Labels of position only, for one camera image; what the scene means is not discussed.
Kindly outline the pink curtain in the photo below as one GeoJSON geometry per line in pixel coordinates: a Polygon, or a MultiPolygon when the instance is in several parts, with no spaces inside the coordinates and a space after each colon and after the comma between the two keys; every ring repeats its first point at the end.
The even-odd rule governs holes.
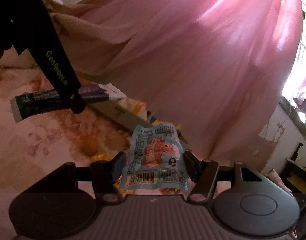
{"type": "Polygon", "coordinates": [[[292,69],[301,0],[46,0],[74,70],[181,124],[190,149],[266,161],[258,135],[292,69]]]}

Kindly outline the light blue snack packet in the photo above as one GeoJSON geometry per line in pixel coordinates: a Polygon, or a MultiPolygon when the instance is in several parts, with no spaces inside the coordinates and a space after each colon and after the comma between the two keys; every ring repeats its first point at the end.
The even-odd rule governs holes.
{"type": "Polygon", "coordinates": [[[174,125],[136,126],[130,139],[129,159],[123,168],[123,190],[188,190],[184,149],[174,125]]]}

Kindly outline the dark wooden side table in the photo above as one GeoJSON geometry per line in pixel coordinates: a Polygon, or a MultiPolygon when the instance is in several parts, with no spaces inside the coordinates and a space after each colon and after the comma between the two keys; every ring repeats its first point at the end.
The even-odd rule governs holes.
{"type": "Polygon", "coordinates": [[[280,174],[300,207],[300,217],[295,227],[298,239],[306,239],[306,167],[295,162],[302,146],[300,142],[293,155],[286,159],[286,165],[280,174]]]}

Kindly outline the pink floral bedspread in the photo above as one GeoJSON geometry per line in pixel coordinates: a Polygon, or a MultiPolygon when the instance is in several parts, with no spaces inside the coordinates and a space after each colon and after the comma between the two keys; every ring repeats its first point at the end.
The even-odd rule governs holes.
{"type": "Polygon", "coordinates": [[[14,121],[14,96],[50,88],[29,52],[5,51],[0,59],[0,239],[16,236],[8,209],[17,194],[67,161],[88,164],[128,144],[126,129],[90,107],[79,115],[61,110],[14,121]]]}

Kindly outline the grey cardboard tray box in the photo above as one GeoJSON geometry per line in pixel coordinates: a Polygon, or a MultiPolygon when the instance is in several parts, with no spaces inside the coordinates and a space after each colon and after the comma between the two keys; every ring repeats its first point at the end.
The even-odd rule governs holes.
{"type": "Polygon", "coordinates": [[[164,123],[153,116],[149,110],[147,110],[147,120],[143,120],[120,107],[118,101],[128,97],[112,84],[101,85],[96,83],[89,85],[89,87],[94,93],[92,107],[130,131],[133,131],[138,125],[150,128],[164,123]]]}

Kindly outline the white orange cracker pack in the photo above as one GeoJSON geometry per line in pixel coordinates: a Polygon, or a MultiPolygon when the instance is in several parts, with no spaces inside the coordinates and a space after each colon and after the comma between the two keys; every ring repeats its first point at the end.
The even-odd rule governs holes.
{"type": "Polygon", "coordinates": [[[132,98],[124,98],[118,101],[118,105],[143,120],[147,120],[146,103],[132,98]]]}

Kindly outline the black snack bar wrapper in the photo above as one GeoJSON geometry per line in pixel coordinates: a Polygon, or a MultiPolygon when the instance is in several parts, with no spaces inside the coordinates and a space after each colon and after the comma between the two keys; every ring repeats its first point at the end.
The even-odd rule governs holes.
{"type": "Polygon", "coordinates": [[[126,95],[112,84],[90,84],[79,89],[76,99],[66,100],[56,90],[51,89],[15,96],[10,100],[10,104],[14,120],[19,123],[33,115],[62,109],[81,113],[86,105],[124,98],[126,95]]]}

